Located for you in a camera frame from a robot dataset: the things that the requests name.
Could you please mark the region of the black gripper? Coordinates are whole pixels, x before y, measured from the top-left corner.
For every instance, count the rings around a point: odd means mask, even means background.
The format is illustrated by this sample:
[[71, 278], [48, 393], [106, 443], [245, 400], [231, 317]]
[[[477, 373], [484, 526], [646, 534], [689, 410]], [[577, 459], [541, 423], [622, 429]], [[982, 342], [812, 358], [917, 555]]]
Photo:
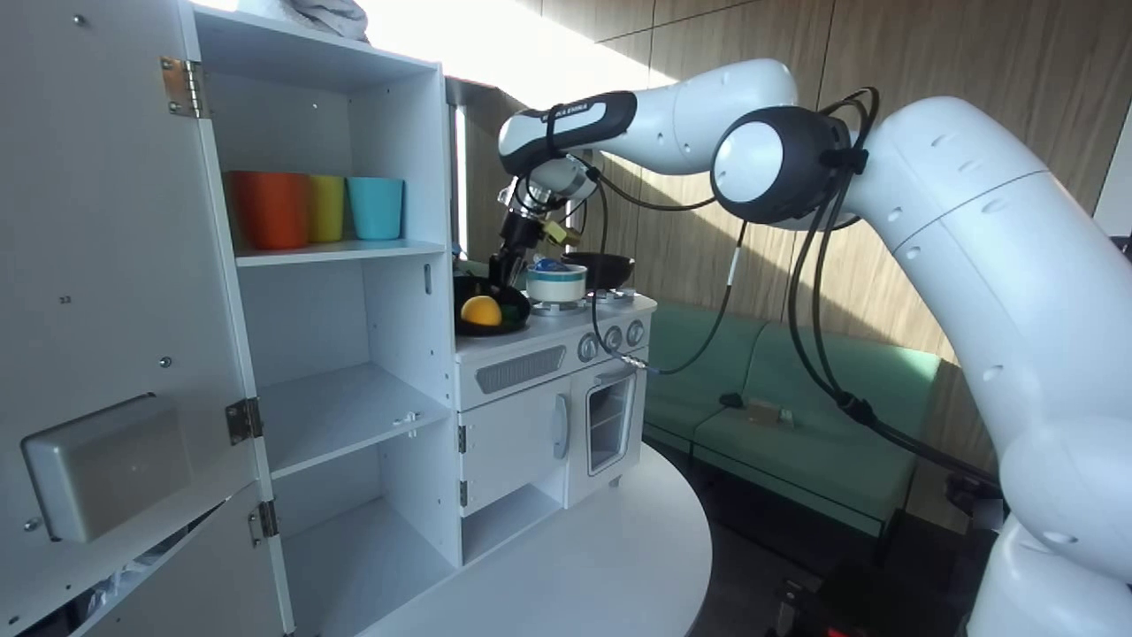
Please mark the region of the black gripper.
[[498, 252], [491, 253], [491, 278], [516, 286], [528, 270], [528, 252], [549, 238], [541, 217], [504, 213], [498, 229]]

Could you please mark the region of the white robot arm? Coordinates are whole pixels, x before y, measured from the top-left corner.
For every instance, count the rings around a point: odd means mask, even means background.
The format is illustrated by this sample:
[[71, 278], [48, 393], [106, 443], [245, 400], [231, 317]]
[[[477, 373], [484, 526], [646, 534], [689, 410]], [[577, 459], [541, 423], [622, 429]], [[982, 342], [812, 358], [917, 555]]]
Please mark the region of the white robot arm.
[[998, 457], [1009, 516], [965, 637], [1132, 637], [1132, 264], [1009, 126], [950, 96], [848, 126], [778, 61], [518, 108], [498, 126], [510, 259], [595, 190], [595, 152], [700, 174], [751, 223], [871, 223]]

